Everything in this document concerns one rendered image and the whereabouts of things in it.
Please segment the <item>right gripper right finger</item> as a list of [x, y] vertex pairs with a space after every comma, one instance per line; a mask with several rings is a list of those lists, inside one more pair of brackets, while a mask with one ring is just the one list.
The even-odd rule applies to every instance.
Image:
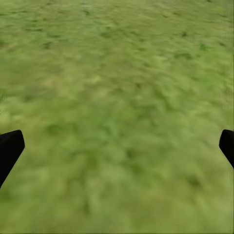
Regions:
[[222, 131], [219, 147], [234, 168], [234, 131]]

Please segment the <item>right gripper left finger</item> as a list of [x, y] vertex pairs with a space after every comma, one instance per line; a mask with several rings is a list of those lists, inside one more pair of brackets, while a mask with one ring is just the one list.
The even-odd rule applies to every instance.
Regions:
[[25, 148], [21, 130], [0, 135], [0, 187]]

